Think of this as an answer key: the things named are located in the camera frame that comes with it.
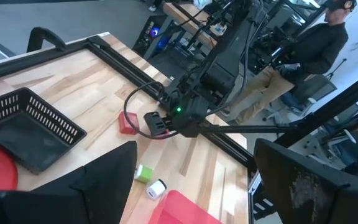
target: black cable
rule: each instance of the black cable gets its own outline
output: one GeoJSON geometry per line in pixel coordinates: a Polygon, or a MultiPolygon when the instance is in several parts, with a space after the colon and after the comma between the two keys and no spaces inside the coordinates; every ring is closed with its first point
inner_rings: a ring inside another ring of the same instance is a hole
{"type": "Polygon", "coordinates": [[[201,64],[195,66],[194,68],[188,70],[183,76],[185,77],[185,79],[182,81],[182,82],[186,82],[189,78],[190,78],[190,75],[192,73],[196,73],[198,72],[199,70],[201,70],[203,68],[203,64],[204,62],[202,62],[201,64]]]}
{"type": "Polygon", "coordinates": [[[211,37],[208,33],[207,33],[207,30],[205,29],[210,29],[211,26],[213,24],[216,24],[216,22],[220,20],[220,18],[213,18],[213,20],[211,22],[208,22],[207,24],[203,25],[203,26],[198,26],[198,30],[197,32],[195,33],[195,35],[191,38],[190,42],[192,40],[198,40],[198,37],[202,34],[202,33],[205,33],[206,35],[208,35],[209,37],[211,37]]]}
{"type": "Polygon", "coordinates": [[[123,110],[124,110],[124,117],[125,117],[125,119],[127,119],[128,124],[129,124],[137,133],[139,133],[139,134],[140,134],[141,136],[143,136],[143,137],[146,137],[146,138],[149,138],[149,139],[154,139],[154,140],[162,140],[162,139],[167,139],[167,138],[170,138],[170,137],[174,137],[174,136],[176,136],[177,134],[179,134],[178,131],[175,131],[174,133],[171,133],[171,134],[168,134],[168,135],[165,135],[165,136],[160,136],[160,137],[158,137],[158,136],[151,136],[151,135],[149,135],[149,134],[143,133],[143,132],[142,132],[138,127],[136,127],[136,126],[134,125],[134,123],[132,123],[132,121],[129,119],[128,112],[127,112],[127,106],[128,106],[129,99],[130,99],[133,95],[135,95],[135,93],[137,93],[138,91],[140,91],[141,89],[143,89],[143,88],[145,88],[145,87],[147,87],[147,86],[149,86],[149,85],[151,85],[151,84],[154,84],[154,83],[158,84],[158,85],[161,87],[161,90],[164,89],[164,86],[162,85],[162,83],[160,83],[160,82],[158,82],[158,81],[154,81],[154,82],[146,83],[146,84],[144,84],[144,85],[138,87],[136,90],[132,91],[132,92],[128,95],[128,97],[125,99],[125,101],[124,101],[124,108],[123,108],[123,110]]]}
{"type": "Polygon", "coordinates": [[[177,59],[174,58],[174,56],[170,55],[170,51],[169,51],[170,49],[168,49],[168,47],[164,51],[165,52],[164,56],[166,56],[166,58],[160,59],[156,62],[152,62],[151,64],[153,66],[159,65],[164,62],[172,61],[175,65],[180,67],[182,70],[189,72],[190,70],[187,69],[187,67],[189,65],[194,65],[194,64],[196,64],[196,66],[200,65],[200,63],[201,63],[200,59],[189,59],[188,63],[186,63],[186,64],[182,63],[182,61],[178,61],[177,59]]]}
{"type": "MultiPolygon", "coordinates": [[[[257,15],[256,15],[256,19],[258,18],[260,12],[262,11],[263,6],[264,6],[264,2],[263,2],[263,0],[260,0],[260,7],[259,7],[258,13],[257,13],[257,15]]],[[[211,114],[214,114],[214,113],[216,113],[216,112],[218,112],[218,111],[220,111],[220,110],[222,110],[222,109],[224,109],[224,108],[230,106],[230,104],[231,104],[234,100],[236,100],[238,97],[240,97],[241,93],[244,92],[244,89],[245,89],[245,87],[246,87],[246,85],[247,85],[247,78],[248,78],[248,54],[249,54],[249,45],[250,45],[250,42],[251,42],[251,38],[253,37],[252,33],[253,33],[254,25],[255,25],[255,24],[252,22],[252,23],[250,24],[250,26],[249,26],[248,35],[247,35],[247,40],[246,40],[246,46],[244,47],[244,50],[242,51],[242,54],[241,54],[240,60],[239,60],[239,63],[240,63],[241,58],[245,55],[245,62],[244,62],[244,79],[243,79],[243,81],[242,81],[242,85],[241,85],[240,91],[238,91],[238,92],[236,93],[236,95],[233,96],[233,98],[232,98],[231,101],[229,101],[229,102],[227,102],[227,103],[224,103],[222,106],[220,106],[220,107],[218,107],[218,108],[216,108],[216,109],[214,109],[214,110],[211,110],[210,112],[208,112],[208,113],[206,114],[206,116],[209,116],[209,115],[211,115],[211,114]]]]}
{"type": "MultiPolygon", "coordinates": [[[[198,11],[198,12],[193,16],[193,18],[196,18],[196,16],[198,16],[198,15],[199,15],[201,12],[203,12],[203,11],[204,11],[204,9],[198,11]]],[[[156,39],[156,38],[158,38],[158,37],[160,37],[160,36],[162,36],[162,35],[170,34],[172,31],[174,31],[173,34],[176,33],[176,32],[179,32],[179,30],[175,30],[175,28],[179,28],[179,27],[185,25],[186,23],[188,23],[188,22],[190,22],[190,21],[191,21],[191,19],[188,19],[188,20],[186,20],[185,22],[182,22],[181,24],[179,24],[179,25],[177,25],[176,27],[172,28],[172,30],[167,29],[166,31],[164,31],[164,32],[162,32],[162,33],[156,35],[153,39],[156,39]]]]}
{"type": "Polygon", "coordinates": [[[253,35],[252,38],[251,38],[251,41],[253,41],[253,40],[255,39],[255,36],[258,34],[258,30],[260,29],[260,27],[262,26],[262,24],[265,22],[266,18],[267,18],[267,15],[265,15],[264,18],[262,19],[262,21],[260,22],[258,28],[256,29],[254,35],[253,35]]]}

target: black wire basket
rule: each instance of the black wire basket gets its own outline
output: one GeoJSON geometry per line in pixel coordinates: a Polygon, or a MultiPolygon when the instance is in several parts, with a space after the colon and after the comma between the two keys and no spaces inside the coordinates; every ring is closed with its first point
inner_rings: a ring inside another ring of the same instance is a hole
{"type": "Polygon", "coordinates": [[[86,132],[28,88],[0,96],[0,147],[39,174],[86,132]]]}

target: desk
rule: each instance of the desk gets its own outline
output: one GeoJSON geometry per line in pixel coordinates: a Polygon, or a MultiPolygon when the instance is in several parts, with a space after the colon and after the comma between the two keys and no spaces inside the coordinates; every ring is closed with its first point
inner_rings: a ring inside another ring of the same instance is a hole
{"type": "MultiPolygon", "coordinates": [[[[169,83],[166,76],[114,36],[105,34],[103,39],[155,80],[164,85],[169,83]]],[[[0,95],[25,86],[81,126],[88,135],[40,175],[17,166],[19,190],[37,188],[128,140],[136,140],[138,164],[152,168],[155,178],[164,180],[169,190],[178,190],[223,223],[248,222],[247,169],[203,136],[190,139],[179,135],[155,141],[119,133],[117,117],[135,85],[91,52],[82,50],[0,78],[0,95]]],[[[128,111],[139,115],[143,131],[147,130],[143,114],[155,110],[160,110],[156,102],[142,92],[134,96],[128,107],[128,111]]],[[[227,125],[215,115],[208,120],[227,125]]],[[[242,135],[230,137],[246,146],[242,135]]],[[[121,223],[147,223],[157,204],[158,201],[146,196],[145,185],[134,181],[121,223]]]]}
{"type": "MultiPolygon", "coordinates": [[[[190,4],[190,3],[189,4],[181,4],[180,6],[192,16],[194,16],[195,14],[197,14],[200,11],[196,6],[194,6],[193,4],[190,4]]],[[[163,25],[160,29],[160,32],[164,32],[173,21],[175,21],[177,24],[181,24],[189,19],[182,12],[180,12],[179,9],[177,9],[172,3],[165,3],[163,5],[163,11],[168,17],[166,18],[165,22],[163,23],[163,25]]],[[[206,21],[208,17],[209,17],[208,13],[201,12],[200,14],[198,14],[196,16],[196,19],[199,21],[206,21]]],[[[197,30],[199,29],[198,25],[196,25],[193,21],[189,21],[189,22],[183,24],[182,28],[184,28],[187,32],[189,32],[191,34],[195,34],[197,32],[197,30]]],[[[147,52],[144,55],[144,58],[146,58],[146,60],[152,56],[152,54],[155,50],[155,47],[157,46],[159,41],[160,41],[160,39],[157,38],[152,42],[149,49],[147,50],[147,52]]],[[[212,49],[217,44],[216,40],[213,39],[210,35],[208,35],[205,32],[202,32],[198,36],[198,41],[200,41],[204,46],[206,46],[209,49],[212,49]]]]}

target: orange object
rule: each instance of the orange object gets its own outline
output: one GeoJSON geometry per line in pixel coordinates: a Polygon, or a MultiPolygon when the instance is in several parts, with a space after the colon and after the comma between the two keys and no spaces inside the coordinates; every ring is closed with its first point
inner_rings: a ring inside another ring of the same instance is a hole
{"type": "MultiPolygon", "coordinates": [[[[137,115],[135,113],[128,112],[128,117],[132,124],[139,129],[139,122],[137,120],[137,115]]],[[[137,131],[132,128],[132,126],[128,123],[127,119],[125,119],[124,112],[122,111],[118,115],[118,123],[119,123],[119,132],[122,134],[137,134],[137,131]]]]}
{"type": "Polygon", "coordinates": [[[220,224],[221,222],[191,202],[176,190],[167,196],[153,211],[149,224],[220,224]]]}

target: blue light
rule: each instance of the blue light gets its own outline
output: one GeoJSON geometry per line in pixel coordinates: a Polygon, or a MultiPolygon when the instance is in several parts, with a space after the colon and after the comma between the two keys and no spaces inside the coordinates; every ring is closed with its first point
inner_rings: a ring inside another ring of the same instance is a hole
{"type": "Polygon", "coordinates": [[[160,42],[157,44],[157,47],[160,49],[163,49],[165,46],[167,46],[168,41],[171,39],[171,37],[162,37],[160,42]]]}
{"type": "Polygon", "coordinates": [[[151,37],[156,37],[159,32],[160,32],[160,28],[154,27],[154,28],[150,31],[150,36],[151,36],[151,37]]]}

